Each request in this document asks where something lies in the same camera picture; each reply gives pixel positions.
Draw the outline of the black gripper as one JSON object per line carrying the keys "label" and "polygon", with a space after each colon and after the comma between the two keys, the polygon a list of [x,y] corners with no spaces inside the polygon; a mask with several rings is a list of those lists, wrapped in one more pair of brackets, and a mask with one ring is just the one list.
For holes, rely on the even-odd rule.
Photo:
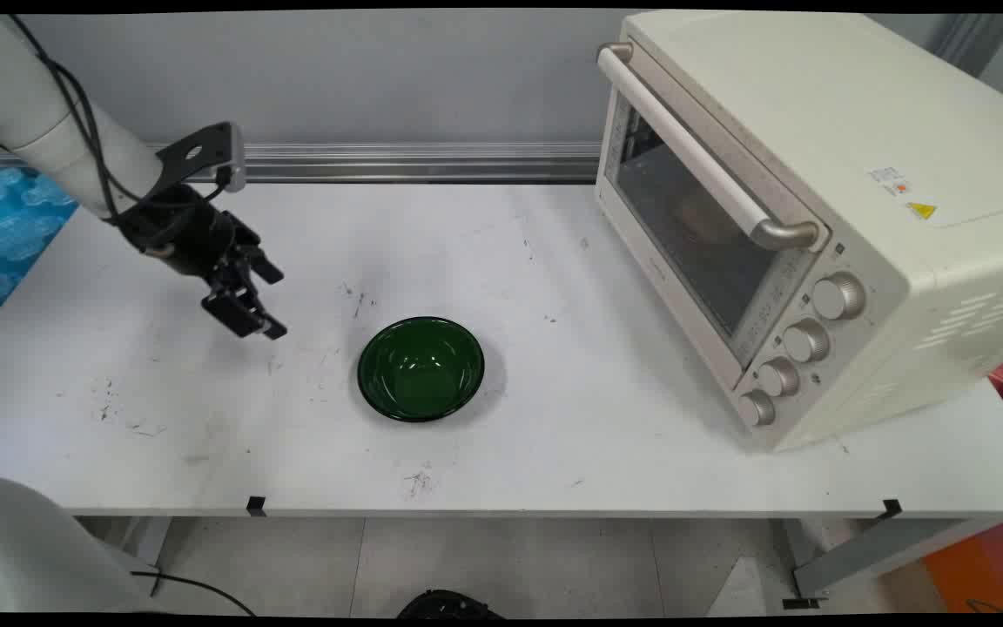
{"label": "black gripper", "polygon": [[222,187],[207,195],[188,185],[172,187],[155,198],[156,206],[137,204],[124,211],[123,235],[175,273],[207,278],[210,291],[200,305],[235,336],[282,338],[289,329],[268,313],[251,273],[268,285],[284,274],[243,219],[212,205],[222,192]]}

